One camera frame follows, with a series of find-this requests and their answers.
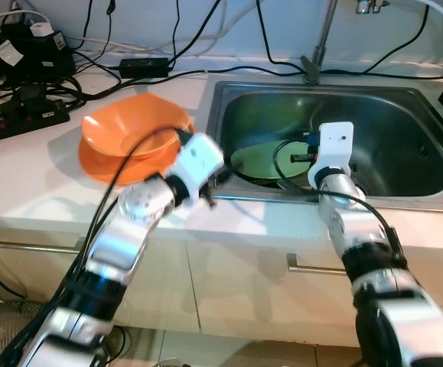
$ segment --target faucet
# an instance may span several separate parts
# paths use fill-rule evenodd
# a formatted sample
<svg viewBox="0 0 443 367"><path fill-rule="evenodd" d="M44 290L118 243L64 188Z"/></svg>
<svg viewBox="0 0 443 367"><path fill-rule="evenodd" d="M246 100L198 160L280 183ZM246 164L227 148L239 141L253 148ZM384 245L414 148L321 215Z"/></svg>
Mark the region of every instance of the faucet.
<svg viewBox="0 0 443 367"><path fill-rule="evenodd" d="M306 71L305 83L319 84L321 78L321 65L327 51L327 39L330 33L331 24L334 20L335 10L337 9L338 0L330 0L328 2L327 14L325 15L323 28L321 29L320 39L314 48L313 58L309 60L306 56L301 56L301 63ZM369 14L371 9L373 13L379 13L381 7L389 5L386 0L357 0L357 14Z"/></svg>

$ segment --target white wall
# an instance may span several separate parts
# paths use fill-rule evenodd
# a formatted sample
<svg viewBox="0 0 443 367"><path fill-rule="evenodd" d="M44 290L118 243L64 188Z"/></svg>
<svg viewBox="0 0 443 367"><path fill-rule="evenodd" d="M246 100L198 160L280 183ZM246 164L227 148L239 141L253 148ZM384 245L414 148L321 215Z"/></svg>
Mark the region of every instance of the white wall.
<svg viewBox="0 0 443 367"><path fill-rule="evenodd" d="M213 0L179 0L181 24L178 36L195 34ZM228 0L227 19L252 0ZM25 5L28 0L20 0ZM31 0L45 13L54 27L65 34L81 35L88 0ZM340 0L328 39L327 58L335 60L375 60L411 38L422 22L425 6L413 0L391 0L391 6L378 15L356 15L356 0ZM106 7L109 0L95 0L90 22L90 37L106 38ZM156 44L171 39L175 23L175 0L116 0L112 15L112 39L137 44ZM0 11L8 0L0 0ZM262 11L275 57L299 57L311 54L317 42L326 11L325 0L265 0ZM213 16L205 34L214 33L220 9ZM207 41L193 50L201 50ZM86 49L100 48L86 44ZM261 31L256 10L249 13L209 53L217 56L263 56ZM443 17L431 10L423 35L402 50L394 60L443 62Z"/></svg>

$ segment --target cabinet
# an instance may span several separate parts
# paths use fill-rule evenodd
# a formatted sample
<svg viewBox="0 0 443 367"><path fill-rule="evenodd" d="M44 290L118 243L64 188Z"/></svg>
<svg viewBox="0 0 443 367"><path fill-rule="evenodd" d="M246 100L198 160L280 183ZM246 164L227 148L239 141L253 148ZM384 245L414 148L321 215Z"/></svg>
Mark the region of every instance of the cabinet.
<svg viewBox="0 0 443 367"><path fill-rule="evenodd" d="M50 298L75 254L42 251L46 246L73 249L78 235L0 229L0 279L32 300ZM30 241L41 250L32 248ZM0 297L9 294L0 288ZM183 242L150 240L142 263L116 313L116 323L160 330L199 332L191 274Z"/></svg>
<svg viewBox="0 0 443 367"><path fill-rule="evenodd" d="M329 249L189 242L187 250L203 333L358 346L350 282L332 270L342 265ZM418 280L443 305L443 251L406 252ZM288 254L300 267L327 269L290 272Z"/></svg>

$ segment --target stack of orange dishes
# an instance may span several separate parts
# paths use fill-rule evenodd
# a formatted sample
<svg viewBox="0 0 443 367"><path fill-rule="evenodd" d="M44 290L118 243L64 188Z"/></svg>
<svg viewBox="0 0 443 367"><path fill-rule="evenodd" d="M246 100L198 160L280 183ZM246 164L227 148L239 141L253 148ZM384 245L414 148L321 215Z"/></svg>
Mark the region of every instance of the stack of orange dishes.
<svg viewBox="0 0 443 367"><path fill-rule="evenodd" d="M123 99L85 116L78 148L83 172L94 180L111 182L131 149L165 126L194 132L188 114L181 107L151 93ZM133 184L156 172L164 174L174 163L180 147L174 131L151 136L135 150L117 184Z"/></svg>

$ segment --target floor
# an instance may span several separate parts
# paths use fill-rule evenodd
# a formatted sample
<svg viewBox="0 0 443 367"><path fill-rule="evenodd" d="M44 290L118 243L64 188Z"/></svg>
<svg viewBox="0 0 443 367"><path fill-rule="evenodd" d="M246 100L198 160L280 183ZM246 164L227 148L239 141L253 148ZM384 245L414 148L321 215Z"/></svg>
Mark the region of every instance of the floor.
<svg viewBox="0 0 443 367"><path fill-rule="evenodd" d="M113 332L117 347L122 337L118 330ZM350 367L360 360L358 348L136 328L126 328L126 333L125 352L113 367Z"/></svg>

